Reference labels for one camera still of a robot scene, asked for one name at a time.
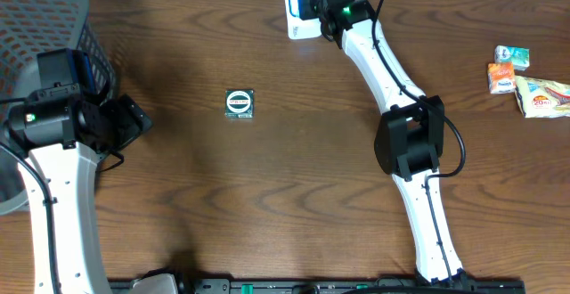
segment mesh basket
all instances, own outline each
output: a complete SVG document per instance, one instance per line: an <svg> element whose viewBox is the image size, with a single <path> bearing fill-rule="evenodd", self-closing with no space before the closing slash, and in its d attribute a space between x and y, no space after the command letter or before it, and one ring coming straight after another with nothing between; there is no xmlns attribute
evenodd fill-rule
<svg viewBox="0 0 570 294"><path fill-rule="evenodd" d="M37 54L66 47L88 53L97 90L109 81L108 98L117 95L115 72L87 23L88 9L89 0L0 0L0 100L40 89ZM0 105L0 124L9 108ZM15 161L0 153L0 215L27 201Z"/></svg>

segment wood grain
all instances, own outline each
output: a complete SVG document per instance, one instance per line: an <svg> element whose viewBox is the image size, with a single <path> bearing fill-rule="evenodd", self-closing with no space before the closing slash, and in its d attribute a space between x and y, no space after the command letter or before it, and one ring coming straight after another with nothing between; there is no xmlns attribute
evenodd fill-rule
<svg viewBox="0 0 570 294"><path fill-rule="evenodd" d="M442 183L463 265L529 293L570 290L570 122L524 119L513 95L489 94L486 64L496 45L523 46L525 75L570 83L569 13L570 0L387 0L381 17L468 147ZM91 0L90 21L155 121L98 185L110 278L169 262L236 278L413 273L401 196L372 150L371 92L333 44L287 38L283 0ZM256 90L253 120L224 118L227 88ZM443 170L457 158L447 132ZM0 291L30 292L29 215L0 226Z"/></svg>

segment black cable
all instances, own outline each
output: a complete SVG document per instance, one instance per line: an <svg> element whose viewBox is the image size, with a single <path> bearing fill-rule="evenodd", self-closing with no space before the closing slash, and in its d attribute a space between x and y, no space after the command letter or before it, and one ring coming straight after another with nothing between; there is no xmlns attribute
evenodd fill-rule
<svg viewBox="0 0 570 294"><path fill-rule="evenodd" d="M391 279L391 280L399 281L400 284L402 284L402 286L405 286L405 285L403 285L402 280L400 280L399 278L397 278L397 277L395 277L395 276L392 276L392 275L381 276L381 277L379 277L379 278L374 282L374 284L375 284L376 286L379 286L379 285L380 285L380 281L385 280L385 279Z"/></svg>
<svg viewBox="0 0 570 294"><path fill-rule="evenodd" d="M106 172L106 171L112 170L112 169L114 169L114 168L117 168L117 167L123 165L123 163L125 162L125 156L123 156L123 154L121 154L120 152L110 150L110 151L109 151L109 154L111 154L111 155L117 157L117 158L118 158L118 162L116 162L114 165L110 166L109 168L105 168L105 169L102 169L102 170L97 170L97 174L100 174L100 173L102 173L102 172Z"/></svg>
<svg viewBox="0 0 570 294"><path fill-rule="evenodd" d="M52 278L52 286L53 286L53 293L57 294L60 292L59 290L59 276L57 271L57 263L56 263L56 256L55 256L55 235L53 229L53 202L52 202L52 195L50 194L50 190L47 187L47 184L42 179L42 177L37 173L37 171L30 166L26 160L20 157L12 148L8 147L7 145L0 142L0 149L4 150L10 156L12 156L16 161L20 163L28 172L36 179L39 188L42 190L44 194L44 207L45 207L45 221L47 223L47 250L48 250L48 257L50 261L50 275Z"/></svg>
<svg viewBox="0 0 570 294"><path fill-rule="evenodd" d="M10 99L4 99L0 101L0 104L5 104L5 103L13 103L13 102L25 102L26 98L10 98Z"/></svg>
<svg viewBox="0 0 570 294"><path fill-rule="evenodd" d="M374 48L376 49L376 52L378 53L380 59L382 60L382 63L384 63L384 66L386 67L388 73L390 74L390 76L392 77L392 79L394 80L394 82L396 83L398 88L400 88L400 91L402 93L404 93L405 95L407 95L408 97L410 97L413 101L415 101L415 102L419 103L421 106L429 109L436 116L441 118L447 124L447 126L449 126L449 128L453 131L453 134L457 138L457 142L460 145L461 156L460 156L460 163L457 166L457 168L455 168L455 170L453 170L451 173L429 175L426 177L426 181L424 182L424 185L423 185L423 187L426 189L427 200L429 202L429 209L431 211L431 216L432 216L432 219L434 221L434 227L436 229L437 245L440 247L440 249L442 251L442 256L443 256L444 262L445 262L445 268L447 269L447 274L449 275L449 282L451 285L453 285L452 271L449 267L447 255L445 254L444 244L442 242L442 238L441 238L441 235L439 233L439 228L437 226L436 213L434 211L434 205L431 201L431 195L429 193L428 182L432 178L446 178L446 177L456 176L463 169L463 167L465 166L465 158L466 158L465 143L463 142L463 138L461 138L461 134L460 134L459 130L457 129L457 127L438 108L436 108L435 106L432 106L431 104L429 104L427 102L424 102L420 98L418 98L415 95L413 95L412 93L410 93L406 89L406 87L404 85L402 85L402 83L400 82L398 77L395 75L395 73L390 68L390 65L388 65L386 58L384 57L384 55L382 54L382 51L379 48L379 41L376 38L376 24L378 23L380 10L382 9L383 4L384 4L384 0L380 0L380 2L378 4L378 8L376 9L376 15L375 15L374 20L372 22L372 39L373 39L373 43L374 43Z"/></svg>

